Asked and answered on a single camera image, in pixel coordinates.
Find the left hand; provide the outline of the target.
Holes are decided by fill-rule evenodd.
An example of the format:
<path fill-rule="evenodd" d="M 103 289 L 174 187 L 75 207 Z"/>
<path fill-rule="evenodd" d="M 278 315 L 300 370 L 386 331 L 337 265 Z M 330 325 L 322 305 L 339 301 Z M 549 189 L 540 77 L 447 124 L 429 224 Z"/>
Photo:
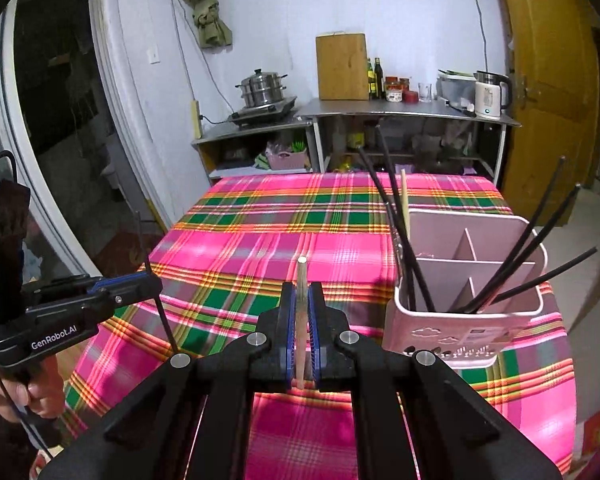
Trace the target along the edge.
<path fill-rule="evenodd" d="M 57 418 L 64 410 L 64 381 L 58 370 L 56 356 L 46 358 L 38 374 L 27 385 L 6 378 L 3 378 L 3 385 L 15 404 L 30 408 L 32 413 L 42 418 Z M 1 386 L 0 415 L 9 422 L 18 422 L 18 416 Z"/>

